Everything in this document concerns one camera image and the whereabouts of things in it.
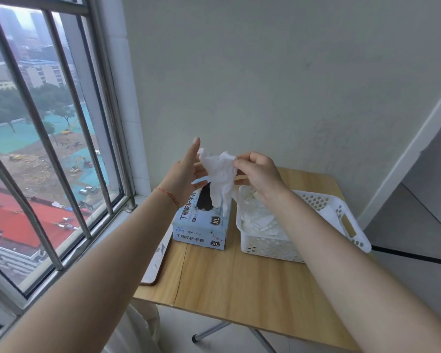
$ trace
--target dirt ground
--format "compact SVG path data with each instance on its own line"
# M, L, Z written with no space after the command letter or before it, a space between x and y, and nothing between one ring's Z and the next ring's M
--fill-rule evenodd
M50 136L50 139L58 158L63 163L67 163L70 156L86 147L85 139L83 135L79 133L70 133L66 135L56 134L55 139L57 140L57 145L53 136ZM92 139L95 148L98 149L98 143L96 142L94 135L92 135ZM0 154L0 159L5 164L25 196L30 197L35 195L36 197L48 201L57 201L64 204L66 207L70 206L69 201L65 198L59 179L55 175L52 164L40 141L21 148L13 154L21 154L23 155L23 158L18 161L12 161L9 159L11 154ZM73 174L70 172L70 168L65 167L64 172L71 187L74 185L81 187L88 185L78 181L81 173ZM88 196L87 202L95 204L101 199L102 194L100 191L96 195Z

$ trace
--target metal window bar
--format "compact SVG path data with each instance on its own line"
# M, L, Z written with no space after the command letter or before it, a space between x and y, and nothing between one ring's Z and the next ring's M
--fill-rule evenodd
M0 0L0 5L39 8L41 10L69 13L80 16L88 15L88 8L86 6L64 0Z
M49 30L49 34L51 36L52 42L55 47L55 51L57 53L57 58L59 60L59 63L61 64L65 81L69 86L69 90L72 95L72 100L74 102L78 121L80 121L80 126L82 127L82 133L85 138L86 144L88 146L90 157L93 161L93 165L96 171L96 176L98 177L98 181L100 182L101 191L103 192L104 201L106 203L106 208L108 209L108 213L112 215L113 207L111 205L110 194L108 193L108 188L106 186L106 182L103 177L103 172L101 171L100 162L98 161L98 157L96 156L95 147L93 144L92 137L90 135L90 130L88 129L88 125L86 123L85 116L83 114L82 105L80 104L80 100L76 92L75 83L72 78L69 64L67 63L67 60L65 58L64 48L62 47L62 43L59 38L59 33L57 32L57 27L55 26L54 17L52 16L51 11L49 10L42 10L42 13L44 15L44 19L46 20L47 28Z
M59 162L59 158L57 157L57 154L55 153L55 150L52 146L52 142L49 139L49 136L47 135L44 124L41 120L41 117L39 116L39 112L37 111L36 105L24 81L23 75L20 72L18 63L16 62L13 56L12 50L6 40L5 33L3 32L1 25L0 25L0 51L2 53L3 58L5 59L5 64L8 66L8 69L18 88L18 91L20 92L21 98L29 112L29 115L36 128L37 134L39 135L39 138L41 139L41 142L44 146L44 149L46 150L46 153L49 156L49 160L53 165L54 171L57 174L57 177L59 178L59 182L65 192L65 195L67 196L67 199L70 201L71 207L73 209L73 213L75 214L75 217L77 218L80 227L82 228L83 234L87 239L91 239L92 236L90 231L88 230L88 226L86 225L85 218L83 217L82 212L78 207L75 196L72 193L72 189L69 185L69 181L65 176L65 172Z
M96 65L98 67L98 72L101 75L101 87L102 92L105 96L105 100L109 106L109 114L108 119L110 120L110 124L114 129L113 137L115 148L118 151L118 156L120 158L119 166L121 168L122 173L122 181L125 194L129 197L129 203L127 211L131 213L136 207L135 198L134 198L134 190L132 178L129 176L130 171L128 171L128 163L127 163L127 148L125 146L124 141L121 140L119 134L123 133L122 124L121 124L121 116L118 112L118 97L116 96L116 92L114 87L110 87L108 85L108 81L113 79L111 73L110 61L106 49L106 45L104 42L104 36L101 34L103 27L100 23L100 19L98 17L97 12L97 1L96 0L83 0L84 5L88 6L89 15L86 17L88 31L91 35L91 43L93 46L93 53L96 57ZM84 42L86 43L86 47L88 47L88 42L85 37L83 37Z
M41 225L41 222L37 218L37 215L34 212L33 208L29 204L23 192L18 187L12 175L10 174L10 172L8 172L2 161L0 161L0 179L5 184L6 188L10 191L15 200L18 202L20 207L23 209L24 214L31 223L37 237L41 241L42 246L44 247L55 268L57 270L62 270L63 266L61 260L59 259L59 255L57 255L57 253L55 252L51 241L47 237L47 234L44 231L43 226Z

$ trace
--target perforated basket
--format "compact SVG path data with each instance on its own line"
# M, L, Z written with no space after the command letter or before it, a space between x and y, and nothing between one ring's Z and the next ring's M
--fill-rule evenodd
M240 200L245 197L245 187L246 186L241 186L239 189ZM365 253L371 251L370 242L344 201L328 194L305 192L303 190L294 190L294 192L317 211L320 211L327 206L331 207L340 221L344 235ZM344 216L349 220L355 231L355 236L353 237L350 237L346 227L343 225L342 220ZM240 247L244 253L300 263L304 262L298 250L285 233L280 233L278 236L272 236L261 234L260 231L246 230L242 226L242 216L239 206L237 206L236 223L237 228L240 230Z

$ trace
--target black stripe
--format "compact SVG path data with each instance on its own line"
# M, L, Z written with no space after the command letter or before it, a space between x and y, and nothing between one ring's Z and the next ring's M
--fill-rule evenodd
M409 257L411 259L417 259L417 260L422 260L422 261L428 261L430 263L436 263L436 264L441 264L441 259L438 259L436 257L430 257L430 256L424 256L424 255L418 255L418 254L412 254L412 253L407 253L405 251L400 251L400 250L394 250L394 249L388 249L388 248L383 248L383 247L377 247L377 246L372 246L372 250L374 251L380 251L382 253L387 253L387 254L393 254L393 255L398 255L398 256L404 256L404 257Z

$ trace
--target white pants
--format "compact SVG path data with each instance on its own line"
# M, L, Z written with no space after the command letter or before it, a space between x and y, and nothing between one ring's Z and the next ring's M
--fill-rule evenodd
M134 301L133 304L137 309L132 304L127 307L102 353L161 353L157 307L143 301Z

